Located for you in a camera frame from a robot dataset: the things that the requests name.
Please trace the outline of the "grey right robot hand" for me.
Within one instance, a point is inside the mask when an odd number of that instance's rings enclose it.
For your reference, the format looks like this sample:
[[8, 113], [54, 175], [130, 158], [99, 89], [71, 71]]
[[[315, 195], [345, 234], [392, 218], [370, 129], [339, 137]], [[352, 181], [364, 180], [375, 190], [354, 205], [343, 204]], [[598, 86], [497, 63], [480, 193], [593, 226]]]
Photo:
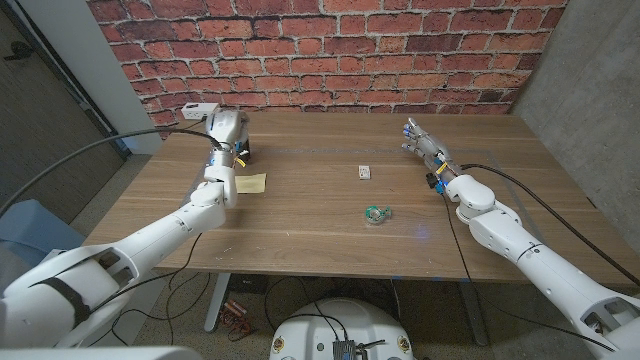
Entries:
[[447, 147], [434, 135], [423, 130], [414, 118], [408, 118], [403, 134], [406, 142], [402, 144], [402, 148], [421, 158], [429, 172], [444, 184], [464, 174], [461, 167], [453, 161]]

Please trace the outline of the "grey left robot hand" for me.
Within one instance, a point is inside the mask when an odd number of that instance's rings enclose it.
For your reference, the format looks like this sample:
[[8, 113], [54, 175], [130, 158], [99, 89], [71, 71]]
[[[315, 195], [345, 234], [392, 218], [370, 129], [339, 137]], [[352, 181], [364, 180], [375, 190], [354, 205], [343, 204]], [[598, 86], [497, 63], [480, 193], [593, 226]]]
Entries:
[[249, 116], [244, 111], [225, 110], [209, 115], [205, 132], [228, 151], [233, 151], [242, 167], [250, 159]]

